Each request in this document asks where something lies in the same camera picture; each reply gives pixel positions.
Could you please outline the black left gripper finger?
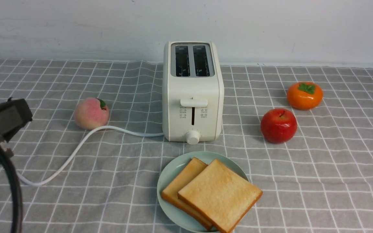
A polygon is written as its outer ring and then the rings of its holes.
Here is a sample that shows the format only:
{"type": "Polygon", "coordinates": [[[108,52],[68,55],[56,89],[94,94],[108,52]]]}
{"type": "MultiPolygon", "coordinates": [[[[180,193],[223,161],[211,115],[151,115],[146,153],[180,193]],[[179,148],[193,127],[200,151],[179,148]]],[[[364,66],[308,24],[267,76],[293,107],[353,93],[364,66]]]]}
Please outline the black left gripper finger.
{"type": "Polygon", "coordinates": [[[10,142],[11,139],[32,121],[33,113],[25,99],[9,98],[0,103],[0,135],[10,142]]]}

